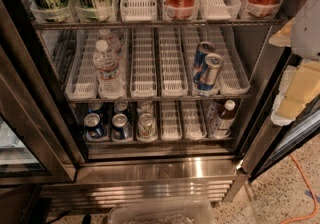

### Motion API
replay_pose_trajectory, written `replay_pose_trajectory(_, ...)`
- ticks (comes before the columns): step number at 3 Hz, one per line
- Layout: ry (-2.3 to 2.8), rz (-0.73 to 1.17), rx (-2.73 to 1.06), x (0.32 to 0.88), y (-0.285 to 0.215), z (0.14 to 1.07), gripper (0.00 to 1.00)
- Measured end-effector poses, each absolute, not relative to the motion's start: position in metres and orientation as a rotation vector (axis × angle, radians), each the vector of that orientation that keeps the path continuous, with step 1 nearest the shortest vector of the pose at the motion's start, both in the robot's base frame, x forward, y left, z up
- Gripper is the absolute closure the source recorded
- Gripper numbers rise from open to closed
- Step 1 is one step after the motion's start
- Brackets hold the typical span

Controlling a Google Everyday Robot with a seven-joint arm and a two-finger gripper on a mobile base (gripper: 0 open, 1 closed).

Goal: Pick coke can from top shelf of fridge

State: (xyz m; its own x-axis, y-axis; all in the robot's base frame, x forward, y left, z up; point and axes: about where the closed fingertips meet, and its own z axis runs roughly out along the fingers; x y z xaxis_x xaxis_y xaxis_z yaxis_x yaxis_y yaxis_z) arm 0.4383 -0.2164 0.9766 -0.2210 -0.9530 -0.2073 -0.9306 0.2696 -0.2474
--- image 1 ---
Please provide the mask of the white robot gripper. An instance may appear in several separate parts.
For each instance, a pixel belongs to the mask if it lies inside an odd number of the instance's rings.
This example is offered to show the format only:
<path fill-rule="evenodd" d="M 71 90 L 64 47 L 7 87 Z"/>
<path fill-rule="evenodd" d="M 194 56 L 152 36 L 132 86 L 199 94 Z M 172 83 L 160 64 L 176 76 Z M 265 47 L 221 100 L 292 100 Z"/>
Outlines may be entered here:
<path fill-rule="evenodd" d="M 297 67 L 288 65 L 283 72 L 271 121 L 286 126 L 320 94 L 320 0 L 307 0 L 295 19 L 273 34 L 269 43 L 277 47 L 291 46 L 300 57 L 316 60 L 303 60 Z"/>

